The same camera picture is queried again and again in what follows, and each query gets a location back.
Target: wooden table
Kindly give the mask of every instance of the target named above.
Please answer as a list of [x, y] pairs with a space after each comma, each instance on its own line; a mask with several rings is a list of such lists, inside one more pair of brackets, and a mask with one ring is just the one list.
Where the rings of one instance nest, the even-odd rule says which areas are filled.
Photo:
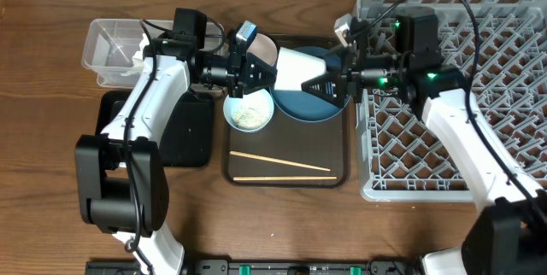
[[[172, 20], [197, 8], [226, 27], [327, 35], [356, 0], [6, 0], [0, 25], [0, 273], [80, 274], [91, 259], [131, 258], [79, 216], [74, 145], [95, 129], [101, 95], [80, 59], [96, 18]], [[355, 110], [351, 106], [351, 120]], [[221, 176], [217, 105], [207, 167], [168, 169], [167, 222], [187, 257], [366, 260], [459, 245], [472, 204], [371, 203], [359, 195], [355, 149], [335, 190], [241, 188]], [[355, 145], [354, 133], [350, 134]]]

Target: white plastic crate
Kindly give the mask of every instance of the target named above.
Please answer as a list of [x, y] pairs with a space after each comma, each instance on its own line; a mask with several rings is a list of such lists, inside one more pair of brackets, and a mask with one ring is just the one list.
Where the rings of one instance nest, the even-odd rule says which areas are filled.
[[[173, 28], [171, 20], [150, 20], [168, 29]], [[147, 26], [150, 36], [155, 38], [162, 31]], [[221, 31], [212, 23], [207, 24], [207, 34]], [[134, 19], [96, 19], [89, 27], [85, 40], [82, 65], [97, 73], [97, 83], [102, 87], [133, 88], [143, 66], [133, 68], [132, 57], [139, 50], [143, 40], [143, 29]], [[205, 38], [204, 48], [212, 50], [221, 43], [221, 38]], [[222, 55], [224, 48], [217, 54]]]
[[[372, 21], [396, 0], [357, 0], [354, 15]], [[512, 156], [547, 185], [547, 0], [468, 0], [482, 38], [473, 92]], [[474, 56], [473, 26], [457, 0], [408, 0], [439, 19], [446, 63], [465, 74]], [[369, 54], [392, 53], [394, 15], [371, 31]], [[369, 201], [472, 201], [443, 145], [408, 105], [380, 91], [357, 104], [357, 161], [362, 196]]]

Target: wire rack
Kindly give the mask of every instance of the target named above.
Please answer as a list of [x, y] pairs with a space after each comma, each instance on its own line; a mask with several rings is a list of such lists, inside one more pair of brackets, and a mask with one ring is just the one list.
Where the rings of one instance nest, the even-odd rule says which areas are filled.
[[[357, 0], [354, 15], [372, 21], [396, 0]], [[468, 0], [482, 39], [473, 85], [482, 113], [524, 171], [547, 185], [547, 0]], [[408, 0], [435, 9], [444, 63], [471, 71], [474, 35], [457, 0]], [[395, 19], [372, 31], [369, 54], [395, 52]], [[361, 193], [371, 201], [467, 202], [471, 195], [444, 146], [406, 104], [381, 91], [357, 104]]]

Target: chopstick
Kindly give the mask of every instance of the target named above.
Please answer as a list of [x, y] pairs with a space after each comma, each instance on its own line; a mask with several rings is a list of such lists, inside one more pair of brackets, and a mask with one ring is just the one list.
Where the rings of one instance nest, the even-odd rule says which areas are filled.
[[261, 161], [271, 161], [273, 163], [291, 165], [291, 166], [295, 166], [295, 167], [316, 169], [316, 170], [320, 170], [320, 171], [323, 171], [323, 172], [330, 172], [331, 171], [330, 168], [317, 167], [317, 166], [298, 163], [298, 162], [293, 162], [293, 161], [285, 161], [285, 160], [280, 160], [280, 159], [274, 159], [274, 158], [270, 158], [270, 157], [262, 156], [262, 155], [251, 155], [251, 154], [246, 154], [246, 153], [238, 152], [238, 151], [230, 151], [230, 155], [243, 156], [243, 157], [246, 157], [246, 158], [261, 160]]
[[290, 176], [290, 177], [233, 177], [233, 181], [309, 181], [309, 180], [336, 180], [338, 177], [308, 177], [308, 176]]

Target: blue bowl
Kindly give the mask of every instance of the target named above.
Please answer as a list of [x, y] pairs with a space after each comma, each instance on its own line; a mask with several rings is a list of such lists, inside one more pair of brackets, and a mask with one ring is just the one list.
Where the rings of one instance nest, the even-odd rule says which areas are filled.
[[[321, 57], [327, 52], [326, 49], [319, 47], [300, 47], [295, 50], [316, 57]], [[341, 62], [337, 56], [328, 56], [325, 62], [330, 67], [341, 68]], [[344, 108], [339, 108], [304, 91], [276, 91], [272, 87], [270, 93], [275, 105], [283, 113], [302, 122], [329, 120], [344, 110], [350, 102], [350, 97], [346, 97]]]

